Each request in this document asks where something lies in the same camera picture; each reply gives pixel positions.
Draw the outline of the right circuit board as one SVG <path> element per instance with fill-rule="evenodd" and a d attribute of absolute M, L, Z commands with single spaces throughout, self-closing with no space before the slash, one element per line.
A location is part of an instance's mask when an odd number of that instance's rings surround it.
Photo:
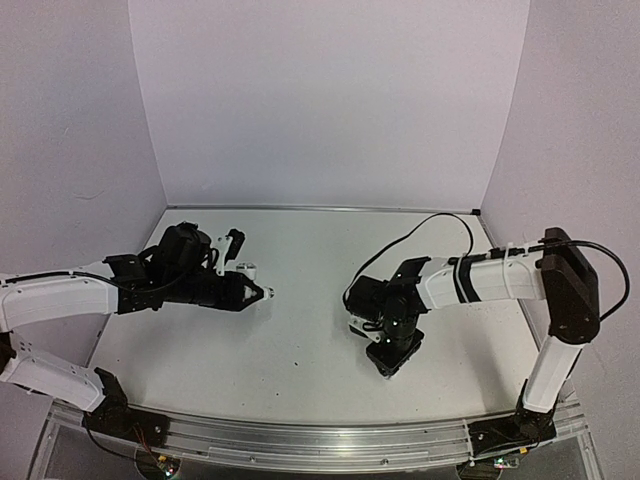
<path fill-rule="evenodd" d="M 497 470 L 517 469 L 519 465 L 518 456 L 504 455 L 493 459 L 493 467 Z"/>

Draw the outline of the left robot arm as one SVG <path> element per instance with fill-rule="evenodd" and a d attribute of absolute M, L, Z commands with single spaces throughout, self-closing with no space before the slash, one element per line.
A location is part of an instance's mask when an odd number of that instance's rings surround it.
<path fill-rule="evenodd" d="M 232 229 L 211 239 L 193 223 L 168 227 L 138 254 L 112 255 L 86 267 L 1 278 L 1 380 L 71 404 L 91 428 L 116 437 L 136 420 L 116 376 L 34 349 L 17 328 L 85 315 L 125 315 L 186 304 L 242 312 L 274 292 L 256 282 L 256 268 L 230 268 L 245 241 Z"/>

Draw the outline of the white plastic water faucet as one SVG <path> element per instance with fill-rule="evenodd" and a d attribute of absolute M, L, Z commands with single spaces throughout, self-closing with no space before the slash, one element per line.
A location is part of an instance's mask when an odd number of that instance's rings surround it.
<path fill-rule="evenodd" d="M 243 274 L 254 284 L 257 283 L 258 267 L 253 262 L 240 262 L 235 267 L 238 273 Z M 263 301 L 272 300 L 275 297 L 275 290 L 272 287 L 261 286 L 264 293 Z"/>

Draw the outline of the circuit board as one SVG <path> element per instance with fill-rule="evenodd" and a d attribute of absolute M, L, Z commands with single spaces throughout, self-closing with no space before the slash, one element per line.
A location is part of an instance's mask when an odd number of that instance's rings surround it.
<path fill-rule="evenodd" d="M 518 456 L 504 455 L 493 459 L 493 467 L 497 470 L 517 469 L 519 465 Z"/>
<path fill-rule="evenodd" d="M 176 457 L 150 454 L 144 450 L 137 450 L 134 456 L 134 464 L 138 474 L 143 479 L 168 480 L 178 478 L 181 460 Z"/>

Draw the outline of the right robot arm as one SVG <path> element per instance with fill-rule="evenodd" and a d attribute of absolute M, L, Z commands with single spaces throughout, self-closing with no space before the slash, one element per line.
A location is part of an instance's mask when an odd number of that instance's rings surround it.
<path fill-rule="evenodd" d="M 512 415 L 470 426 L 481 452 L 550 440 L 560 391 L 581 351 L 600 330 L 598 277 L 561 228 L 537 243 L 460 257 L 414 257 L 387 280 L 357 273 L 343 294 L 352 333 L 367 337 L 366 355 L 390 378 L 418 351 L 417 323 L 431 311 L 502 300 L 541 300 L 548 334 Z"/>

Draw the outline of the aluminium front rail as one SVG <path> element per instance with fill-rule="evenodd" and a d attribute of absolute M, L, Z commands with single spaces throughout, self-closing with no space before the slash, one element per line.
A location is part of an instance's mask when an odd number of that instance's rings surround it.
<path fill-rule="evenodd" d="M 578 402 L 559 404 L 551 425 L 534 436 L 521 434 L 507 413 L 446 421 L 319 426 L 133 410 L 114 425 L 103 417 L 84 414 L 81 425 L 96 437 L 129 442 L 145 453 L 248 469 L 326 474 L 418 471 L 476 463 L 588 431 Z"/>

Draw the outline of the left circuit board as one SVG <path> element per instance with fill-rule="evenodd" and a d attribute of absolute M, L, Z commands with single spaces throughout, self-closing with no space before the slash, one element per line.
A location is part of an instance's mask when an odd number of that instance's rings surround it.
<path fill-rule="evenodd" d="M 143 479 L 168 480 L 178 478 L 181 460 L 176 457 L 150 454 L 144 450 L 137 450 L 134 456 L 134 464 L 138 474 Z"/>

